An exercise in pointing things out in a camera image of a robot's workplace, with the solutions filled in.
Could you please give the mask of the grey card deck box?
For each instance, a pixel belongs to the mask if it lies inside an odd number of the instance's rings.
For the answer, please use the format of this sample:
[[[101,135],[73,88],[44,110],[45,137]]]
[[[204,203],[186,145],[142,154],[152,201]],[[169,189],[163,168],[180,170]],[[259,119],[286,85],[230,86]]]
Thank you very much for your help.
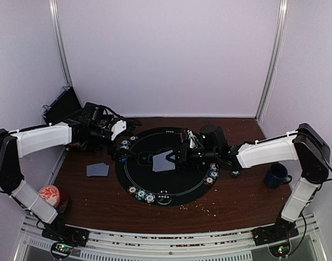
[[[152,171],[163,172],[176,169],[175,152],[170,150],[152,157]]]

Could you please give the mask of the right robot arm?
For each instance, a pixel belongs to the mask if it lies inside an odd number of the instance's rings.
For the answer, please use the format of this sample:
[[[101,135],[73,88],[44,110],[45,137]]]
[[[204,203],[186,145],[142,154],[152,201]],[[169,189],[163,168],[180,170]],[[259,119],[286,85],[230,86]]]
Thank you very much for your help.
[[[252,167],[286,163],[300,171],[292,193],[280,211],[271,236],[282,240],[291,230],[317,189],[332,173],[330,147],[307,123],[296,130],[264,140],[230,146],[220,126],[207,125],[199,133],[189,129],[181,132],[181,147],[175,150],[177,165],[214,163],[221,169],[239,172]]]

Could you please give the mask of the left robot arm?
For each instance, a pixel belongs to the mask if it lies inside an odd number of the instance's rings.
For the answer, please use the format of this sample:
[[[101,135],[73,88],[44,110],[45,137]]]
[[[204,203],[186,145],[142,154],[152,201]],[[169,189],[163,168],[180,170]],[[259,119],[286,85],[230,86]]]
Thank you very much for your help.
[[[0,193],[49,225],[49,233],[58,241],[66,241],[70,229],[56,220],[57,210],[38,193],[49,180],[50,169],[59,161],[66,145],[95,142],[114,151],[116,140],[140,124],[105,105],[87,103],[38,126],[1,128]]]

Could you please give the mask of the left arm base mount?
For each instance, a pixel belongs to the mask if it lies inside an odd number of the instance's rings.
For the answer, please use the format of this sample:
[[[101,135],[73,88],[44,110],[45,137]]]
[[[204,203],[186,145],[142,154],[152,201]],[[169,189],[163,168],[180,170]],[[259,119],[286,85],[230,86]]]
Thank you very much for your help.
[[[42,237],[54,241],[50,247],[50,254],[57,260],[70,256],[75,247],[85,247],[89,238],[89,231],[82,228],[66,227],[64,235],[45,228]]]

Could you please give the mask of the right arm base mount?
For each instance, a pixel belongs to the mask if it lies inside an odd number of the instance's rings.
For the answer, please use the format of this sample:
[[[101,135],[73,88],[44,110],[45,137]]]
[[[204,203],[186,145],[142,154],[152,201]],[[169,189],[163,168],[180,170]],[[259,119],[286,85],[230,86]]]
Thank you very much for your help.
[[[256,246],[267,245],[269,253],[275,258],[287,258],[292,252],[291,238],[298,236],[296,228],[271,225],[252,230]]]

